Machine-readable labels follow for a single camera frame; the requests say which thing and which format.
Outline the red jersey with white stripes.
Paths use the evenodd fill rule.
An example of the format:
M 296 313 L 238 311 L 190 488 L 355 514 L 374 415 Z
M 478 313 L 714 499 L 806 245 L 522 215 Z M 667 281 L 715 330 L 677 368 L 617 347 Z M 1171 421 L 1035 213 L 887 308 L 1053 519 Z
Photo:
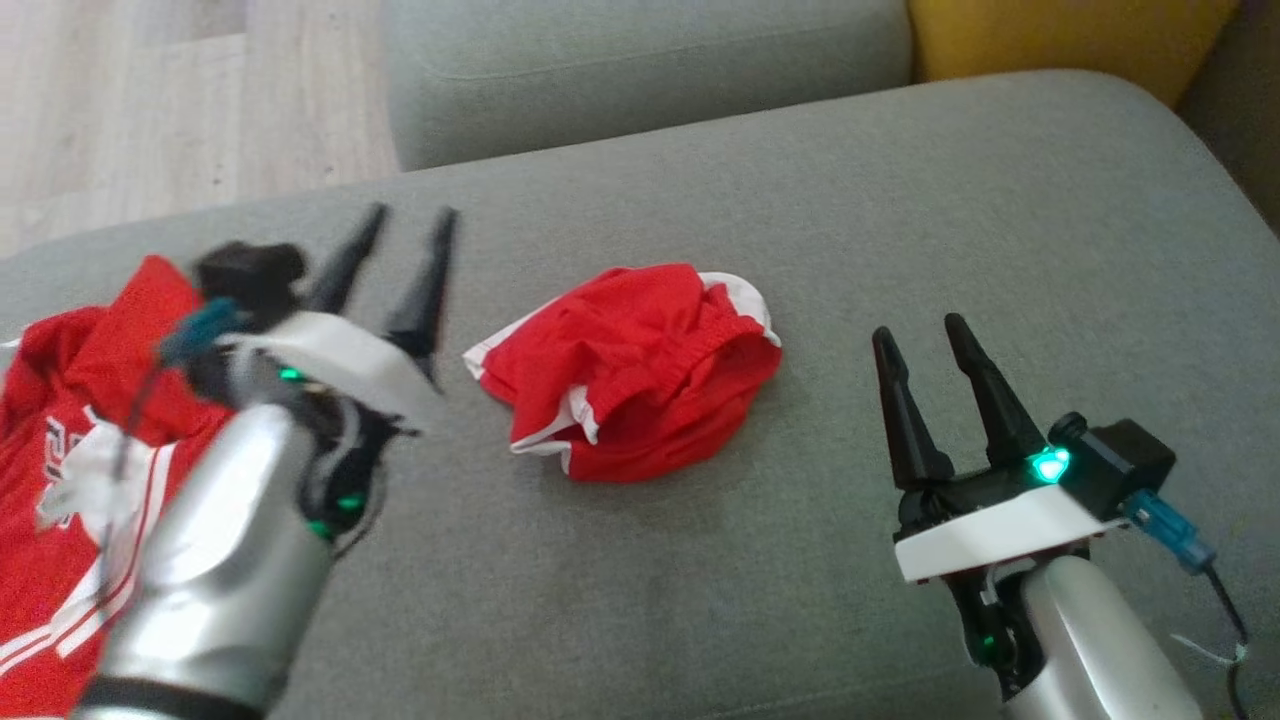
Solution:
M 145 541 L 229 419 L 164 372 L 113 482 L 155 350 L 197 306 L 179 270 L 150 256 L 113 304 L 37 322 L 15 346 L 0 393 L 0 720 L 70 712 Z

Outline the grey sofa seat cushion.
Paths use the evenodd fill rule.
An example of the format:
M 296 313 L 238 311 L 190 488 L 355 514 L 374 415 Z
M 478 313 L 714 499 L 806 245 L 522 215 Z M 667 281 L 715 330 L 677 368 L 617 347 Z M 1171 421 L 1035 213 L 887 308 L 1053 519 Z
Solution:
M 113 299 L 151 254 L 324 258 L 390 205 L 349 311 L 379 325 L 460 210 L 443 411 L 396 443 L 372 534 L 328 587 L 280 720 L 993 717 L 948 592 L 906 585 L 870 336 L 887 325 L 957 470 L 986 437 L 963 314 L 1029 414 L 1140 423 L 1164 497 L 1251 629 L 1240 694 L 1280 716 L 1280 240 L 1126 81 L 919 85 L 172 217 L 0 259 L 0 337 Z M 641 486 L 512 455 L 461 354 L 612 266 L 763 293 L 780 373 L 710 461 Z

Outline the yellow cushion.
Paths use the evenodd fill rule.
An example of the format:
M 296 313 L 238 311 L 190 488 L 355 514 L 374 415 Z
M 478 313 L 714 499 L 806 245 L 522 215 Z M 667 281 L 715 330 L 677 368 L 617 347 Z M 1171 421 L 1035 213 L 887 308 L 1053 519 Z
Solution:
M 1242 0 L 908 0 L 915 78 L 1080 69 L 1175 108 Z

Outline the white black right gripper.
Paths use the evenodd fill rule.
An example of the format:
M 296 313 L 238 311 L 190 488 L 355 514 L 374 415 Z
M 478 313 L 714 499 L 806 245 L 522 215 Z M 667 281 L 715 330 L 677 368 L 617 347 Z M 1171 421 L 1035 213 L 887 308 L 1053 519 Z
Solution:
M 1044 437 L 965 318 L 943 319 L 955 363 L 970 380 L 993 468 L 955 475 L 909 387 L 888 327 L 872 336 L 886 443 L 901 491 L 893 551 L 906 582 L 941 582 L 963 647 L 1004 693 L 1123 693 L 1128 606 L 1091 562 L 1100 521 L 1057 480 L 1064 450 Z

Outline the red shorts with white trim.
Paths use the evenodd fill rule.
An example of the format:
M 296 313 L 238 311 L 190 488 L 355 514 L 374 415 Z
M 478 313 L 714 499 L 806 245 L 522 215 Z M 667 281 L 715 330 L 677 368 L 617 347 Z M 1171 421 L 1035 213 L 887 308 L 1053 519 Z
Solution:
M 576 482 L 654 480 L 716 456 L 783 357 L 762 292 L 684 263 L 613 268 L 463 354 L 511 410 L 509 451 Z

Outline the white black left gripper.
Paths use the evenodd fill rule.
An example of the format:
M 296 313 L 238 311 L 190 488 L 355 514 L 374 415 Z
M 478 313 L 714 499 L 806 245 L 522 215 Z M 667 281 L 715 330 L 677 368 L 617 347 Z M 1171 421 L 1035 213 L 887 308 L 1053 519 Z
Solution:
M 319 459 L 296 487 L 306 523 L 325 541 L 360 534 L 380 493 L 376 470 L 398 436 L 430 430 L 440 411 L 435 355 L 460 213 L 443 208 L 429 258 L 381 334 L 339 316 L 389 214 L 374 202 L 355 233 L 326 260 L 308 291 L 308 310 L 270 331 L 233 331 L 212 342 L 238 404 L 287 407 L 319 434 Z

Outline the grey sofa ottoman cushion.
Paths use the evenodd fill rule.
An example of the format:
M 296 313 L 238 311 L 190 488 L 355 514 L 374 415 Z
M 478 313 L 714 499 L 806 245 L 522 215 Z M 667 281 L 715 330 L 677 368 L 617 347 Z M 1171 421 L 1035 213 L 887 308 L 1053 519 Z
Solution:
M 381 0 L 403 170 L 908 85 L 906 0 Z

